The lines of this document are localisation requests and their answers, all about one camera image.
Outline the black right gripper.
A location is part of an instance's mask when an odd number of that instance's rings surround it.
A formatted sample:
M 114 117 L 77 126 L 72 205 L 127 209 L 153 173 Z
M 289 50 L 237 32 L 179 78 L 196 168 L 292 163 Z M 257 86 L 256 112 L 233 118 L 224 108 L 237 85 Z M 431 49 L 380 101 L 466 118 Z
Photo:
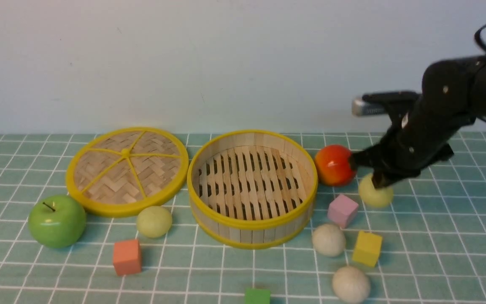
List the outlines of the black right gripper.
M 475 122 L 468 112 L 447 113 L 417 92 L 374 92 L 362 98 L 382 104 L 391 121 L 378 144 L 349 156 L 352 171 L 373 169 L 375 189 L 391 187 L 437 161 L 451 158 L 453 151 L 447 142 L 459 129 Z

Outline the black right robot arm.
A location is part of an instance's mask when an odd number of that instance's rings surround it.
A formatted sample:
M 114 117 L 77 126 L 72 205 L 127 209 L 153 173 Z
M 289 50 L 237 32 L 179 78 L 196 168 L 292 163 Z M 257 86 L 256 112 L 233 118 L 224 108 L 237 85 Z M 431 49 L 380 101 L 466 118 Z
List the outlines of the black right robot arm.
M 418 177 L 454 152 L 448 141 L 477 119 L 486 122 L 486 24 L 474 33 L 480 56 L 450 58 L 430 64 L 421 92 L 371 92 L 353 100 L 355 116 L 388 115 L 390 127 L 374 146 L 349 156 L 351 170 L 373 170 L 372 183 L 381 189 Z

